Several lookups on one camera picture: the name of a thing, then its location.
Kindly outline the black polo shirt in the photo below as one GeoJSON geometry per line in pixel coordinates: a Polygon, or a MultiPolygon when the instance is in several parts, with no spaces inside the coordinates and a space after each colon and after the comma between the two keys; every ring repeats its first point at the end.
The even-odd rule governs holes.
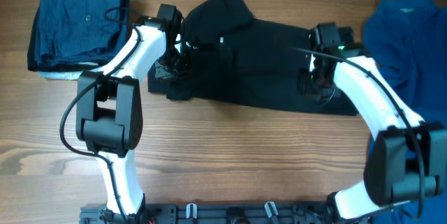
{"type": "Polygon", "coordinates": [[[188,77],[158,81],[148,91],[169,100],[204,98],[273,110],[354,116],[344,94],[316,102],[300,93],[308,29],[259,20],[244,0],[207,0],[184,19],[182,51],[191,60],[188,77]]]}

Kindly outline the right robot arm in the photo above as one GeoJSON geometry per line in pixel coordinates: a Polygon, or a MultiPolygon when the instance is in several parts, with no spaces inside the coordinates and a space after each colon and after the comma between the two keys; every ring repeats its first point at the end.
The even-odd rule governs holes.
{"type": "Polygon", "coordinates": [[[369,56],[308,51],[310,79],[323,71],[356,107],[372,137],[363,178],[332,193],[325,223],[359,223],[386,211],[420,220],[426,199],[441,195],[446,176],[446,128],[427,123],[393,91],[369,56]]]}

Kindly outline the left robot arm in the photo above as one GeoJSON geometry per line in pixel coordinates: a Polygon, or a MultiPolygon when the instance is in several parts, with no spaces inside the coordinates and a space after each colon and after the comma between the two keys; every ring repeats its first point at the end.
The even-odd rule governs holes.
{"type": "Polygon", "coordinates": [[[162,78],[179,77],[182,18],[142,17],[123,48],[97,71],[78,78],[75,132],[84,155],[100,166],[107,202],[102,223],[150,223],[135,163],[143,129],[140,83],[151,68],[162,78]]]}

